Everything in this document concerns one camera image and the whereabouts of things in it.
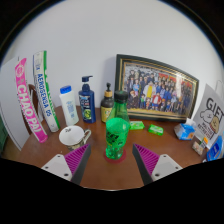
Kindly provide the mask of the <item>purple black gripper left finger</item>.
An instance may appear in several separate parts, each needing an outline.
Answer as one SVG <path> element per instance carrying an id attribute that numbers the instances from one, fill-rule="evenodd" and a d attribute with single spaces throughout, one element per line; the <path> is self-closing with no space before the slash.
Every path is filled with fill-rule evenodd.
<path id="1" fill-rule="evenodd" d="M 91 146 L 86 144 L 66 155 L 56 154 L 42 169 L 79 185 L 90 154 Z"/>

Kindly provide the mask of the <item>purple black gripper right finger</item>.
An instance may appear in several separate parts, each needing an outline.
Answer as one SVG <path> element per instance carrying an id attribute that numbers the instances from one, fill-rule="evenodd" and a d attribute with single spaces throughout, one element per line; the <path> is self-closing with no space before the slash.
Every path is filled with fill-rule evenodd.
<path id="1" fill-rule="evenodd" d="M 139 144 L 133 145 L 132 153 L 145 185 L 182 169 L 182 167 L 167 154 L 158 155 Z"/>

